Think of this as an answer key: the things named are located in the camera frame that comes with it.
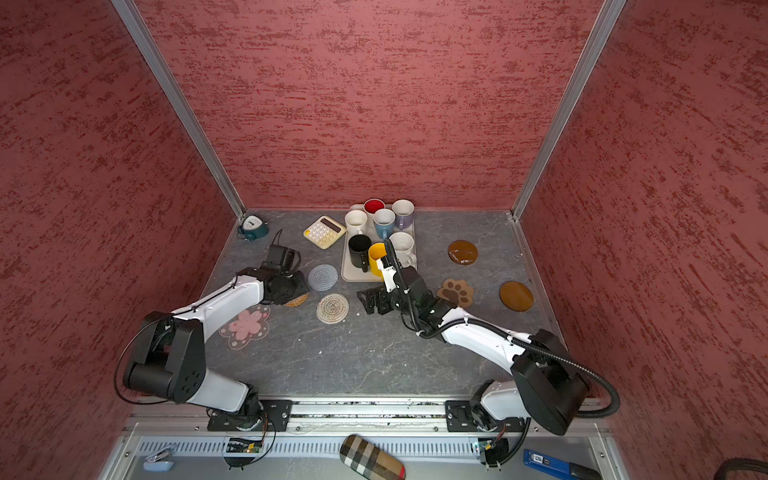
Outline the woven rattan coaster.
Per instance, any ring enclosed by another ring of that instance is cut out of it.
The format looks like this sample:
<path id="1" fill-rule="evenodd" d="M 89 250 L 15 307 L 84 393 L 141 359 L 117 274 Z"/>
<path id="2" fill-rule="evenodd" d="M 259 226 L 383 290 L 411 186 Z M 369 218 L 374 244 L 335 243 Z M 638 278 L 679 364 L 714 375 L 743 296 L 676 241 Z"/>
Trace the woven rattan coaster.
<path id="1" fill-rule="evenodd" d="M 290 308 L 296 308 L 298 306 L 303 305 L 308 300 L 308 298 L 309 298 L 309 294 L 305 293 L 303 295 L 300 295 L 300 296 L 298 296 L 298 297 L 288 301 L 287 303 L 285 303 L 285 306 L 286 307 L 290 307 Z"/>

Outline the black mug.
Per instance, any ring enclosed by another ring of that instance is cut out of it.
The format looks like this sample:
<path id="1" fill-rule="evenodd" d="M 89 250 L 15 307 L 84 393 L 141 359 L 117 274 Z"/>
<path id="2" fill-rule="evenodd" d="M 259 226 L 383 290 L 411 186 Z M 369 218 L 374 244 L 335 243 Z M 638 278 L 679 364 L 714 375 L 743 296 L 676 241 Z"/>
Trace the black mug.
<path id="1" fill-rule="evenodd" d="M 356 234 L 348 240 L 347 246 L 352 265 L 362 272 L 368 272 L 370 269 L 368 251 L 372 246 L 371 239 L 365 234 Z"/>

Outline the grey knitted coaster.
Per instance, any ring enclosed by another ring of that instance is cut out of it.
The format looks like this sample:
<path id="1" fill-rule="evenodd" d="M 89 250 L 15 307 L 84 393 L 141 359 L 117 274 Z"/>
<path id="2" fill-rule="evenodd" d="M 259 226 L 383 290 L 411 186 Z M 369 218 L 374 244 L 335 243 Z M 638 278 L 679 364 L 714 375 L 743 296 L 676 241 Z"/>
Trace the grey knitted coaster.
<path id="1" fill-rule="evenodd" d="M 338 278 L 338 272 L 333 265 L 321 264 L 309 272 L 307 282 L 312 290 L 325 292 L 329 291 L 337 283 Z"/>

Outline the pink flower coaster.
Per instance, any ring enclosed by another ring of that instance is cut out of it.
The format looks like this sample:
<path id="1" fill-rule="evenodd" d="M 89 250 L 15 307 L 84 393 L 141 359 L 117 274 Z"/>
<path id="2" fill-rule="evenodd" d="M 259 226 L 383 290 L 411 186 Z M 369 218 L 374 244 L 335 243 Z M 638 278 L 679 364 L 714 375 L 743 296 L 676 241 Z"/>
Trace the pink flower coaster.
<path id="1" fill-rule="evenodd" d="M 263 340 L 269 333 L 270 308 L 255 305 L 240 312 L 218 330 L 231 350 L 242 350 L 253 341 Z"/>

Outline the multicolour woven coaster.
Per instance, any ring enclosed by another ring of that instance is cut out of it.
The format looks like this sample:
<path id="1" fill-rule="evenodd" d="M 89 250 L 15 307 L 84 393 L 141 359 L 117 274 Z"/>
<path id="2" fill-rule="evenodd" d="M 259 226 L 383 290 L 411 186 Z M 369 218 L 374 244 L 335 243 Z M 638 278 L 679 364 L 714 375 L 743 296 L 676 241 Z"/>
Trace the multicolour woven coaster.
<path id="1" fill-rule="evenodd" d="M 329 294 L 317 305 L 316 316 L 324 324 L 334 325 L 346 319 L 349 313 L 349 301 L 344 295 Z"/>

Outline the paw shaped cork coaster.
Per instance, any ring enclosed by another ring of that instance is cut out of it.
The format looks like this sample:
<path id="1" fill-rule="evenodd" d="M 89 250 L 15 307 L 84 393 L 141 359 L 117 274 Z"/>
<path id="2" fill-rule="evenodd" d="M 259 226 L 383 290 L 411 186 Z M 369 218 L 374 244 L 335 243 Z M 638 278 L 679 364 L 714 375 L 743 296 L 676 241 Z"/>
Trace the paw shaped cork coaster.
<path id="1" fill-rule="evenodd" d="M 462 308 L 474 303 L 474 289 L 466 280 L 446 279 L 436 295 Z"/>

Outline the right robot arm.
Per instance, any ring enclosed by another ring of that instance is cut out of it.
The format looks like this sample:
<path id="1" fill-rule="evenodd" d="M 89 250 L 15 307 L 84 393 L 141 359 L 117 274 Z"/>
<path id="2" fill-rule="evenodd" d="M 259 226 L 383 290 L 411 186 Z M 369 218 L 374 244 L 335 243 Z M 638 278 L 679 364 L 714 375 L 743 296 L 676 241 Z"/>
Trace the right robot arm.
<path id="1" fill-rule="evenodd" d="M 379 305 L 398 311 L 408 330 L 467 349 L 511 375 L 483 383 L 464 403 L 463 415 L 473 428 L 491 432 L 508 418 L 530 418 L 554 435 L 567 433 L 588 384 L 585 369 L 556 336 L 543 329 L 535 334 L 505 329 L 433 295 L 414 267 L 400 263 L 390 240 L 372 245 L 364 263 L 383 280 L 374 290 Z"/>

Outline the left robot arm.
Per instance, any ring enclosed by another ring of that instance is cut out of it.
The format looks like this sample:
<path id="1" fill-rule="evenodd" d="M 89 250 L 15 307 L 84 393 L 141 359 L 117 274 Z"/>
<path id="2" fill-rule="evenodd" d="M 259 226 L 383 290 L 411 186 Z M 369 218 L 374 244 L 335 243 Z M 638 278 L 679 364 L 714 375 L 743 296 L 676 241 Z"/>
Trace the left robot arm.
<path id="1" fill-rule="evenodd" d="M 309 292 L 303 272 L 246 268 L 225 286 L 171 313 L 153 312 L 126 352 L 123 386 L 176 404 L 243 416 L 258 414 L 255 389 L 212 371 L 206 342 L 227 322 L 260 304 L 284 305 Z"/>

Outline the dark brown glossy coaster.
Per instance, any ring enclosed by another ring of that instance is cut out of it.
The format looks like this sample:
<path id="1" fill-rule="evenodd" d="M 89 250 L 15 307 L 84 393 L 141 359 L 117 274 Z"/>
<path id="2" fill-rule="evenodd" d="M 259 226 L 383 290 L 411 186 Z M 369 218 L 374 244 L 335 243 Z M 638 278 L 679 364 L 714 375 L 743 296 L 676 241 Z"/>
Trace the dark brown glossy coaster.
<path id="1" fill-rule="evenodd" d="M 458 265 L 468 266 L 476 262 L 479 256 L 478 248 L 467 240 L 455 240 L 448 246 L 448 256 Z"/>

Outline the brown round coaster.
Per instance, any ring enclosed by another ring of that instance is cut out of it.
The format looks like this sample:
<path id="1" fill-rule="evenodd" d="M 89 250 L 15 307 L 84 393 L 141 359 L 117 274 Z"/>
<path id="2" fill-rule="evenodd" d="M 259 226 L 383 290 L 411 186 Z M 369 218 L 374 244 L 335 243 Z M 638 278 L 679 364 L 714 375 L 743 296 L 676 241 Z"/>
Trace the brown round coaster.
<path id="1" fill-rule="evenodd" d="M 516 312 L 525 312 L 534 304 L 534 295 L 531 290 L 518 281 L 503 283 L 499 289 L 499 298 L 508 309 Z"/>

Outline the yellow mug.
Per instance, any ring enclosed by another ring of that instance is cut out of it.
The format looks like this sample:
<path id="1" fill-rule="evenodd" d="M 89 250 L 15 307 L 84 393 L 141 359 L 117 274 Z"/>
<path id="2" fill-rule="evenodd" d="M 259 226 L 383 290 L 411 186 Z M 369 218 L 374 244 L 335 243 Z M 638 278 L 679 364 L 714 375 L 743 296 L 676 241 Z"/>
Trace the yellow mug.
<path id="1" fill-rule="evenodd" d="M 384 259 L 387 256 L 386 246 L 383 242 L 374 243 L 368 249 L 368 261 L 370 270 L 373 275 L 378 278 L 383 278 L 383 273 L 379 267 L 378 261 Z"/>

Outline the yellow calculator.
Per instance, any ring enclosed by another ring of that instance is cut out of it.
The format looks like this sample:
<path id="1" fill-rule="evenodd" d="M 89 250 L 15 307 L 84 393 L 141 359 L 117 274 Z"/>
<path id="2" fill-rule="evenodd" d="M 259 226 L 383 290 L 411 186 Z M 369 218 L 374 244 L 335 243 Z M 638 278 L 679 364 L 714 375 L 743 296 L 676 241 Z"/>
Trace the yellow calculator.
<path id="1" fill-rule="evenodd" d="M 346 232 L 344 225 L 328 216 L 321 216 L 304 230 L 303 236 L 318 248 L 326 250 L 344 237 Z"/>

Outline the small stapler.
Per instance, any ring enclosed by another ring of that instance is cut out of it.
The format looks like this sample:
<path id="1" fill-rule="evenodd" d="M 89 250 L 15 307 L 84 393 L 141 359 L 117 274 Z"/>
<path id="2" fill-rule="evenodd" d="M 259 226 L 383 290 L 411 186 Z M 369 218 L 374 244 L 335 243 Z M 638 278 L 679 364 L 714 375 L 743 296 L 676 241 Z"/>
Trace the small stapler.
<path id="1" fill-rule="evenodd" d="M 175 462 L 173 461 L 174 448 L 165 447 L 148 455 L 142 464 L 144 471 L 153 473 L 164 473 L 170 471 Z"/>

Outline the blue tool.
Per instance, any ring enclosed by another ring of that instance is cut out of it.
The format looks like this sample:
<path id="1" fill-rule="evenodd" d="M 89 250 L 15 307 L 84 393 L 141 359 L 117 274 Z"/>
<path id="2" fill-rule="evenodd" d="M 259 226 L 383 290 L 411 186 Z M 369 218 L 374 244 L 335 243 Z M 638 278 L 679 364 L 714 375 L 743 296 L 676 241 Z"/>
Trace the blue tool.
<path id="1" fill-rule="evenodd" d="M 562 480 L 602 480 L 601 473 L 595 469 L 566 462 L 540 452 L 525 449 L 524 465 L 556 479 Z"/>

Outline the aluminium front rail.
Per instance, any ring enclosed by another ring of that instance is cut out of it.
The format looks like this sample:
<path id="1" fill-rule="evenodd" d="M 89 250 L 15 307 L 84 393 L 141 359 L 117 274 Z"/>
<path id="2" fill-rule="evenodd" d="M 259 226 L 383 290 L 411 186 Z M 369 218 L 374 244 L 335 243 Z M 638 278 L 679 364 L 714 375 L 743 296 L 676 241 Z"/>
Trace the aluminium front rail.
<path id="1" fill-rule="evenodd" d="M 468 403 L 442 397 L 265 397 L 262 411 L 288 436 L 471 436 L 486 432 L 472 422 Z M 137 406 L 122 429 L 127 435 L 237 434 L 229 420 L 184 404 Z"/>

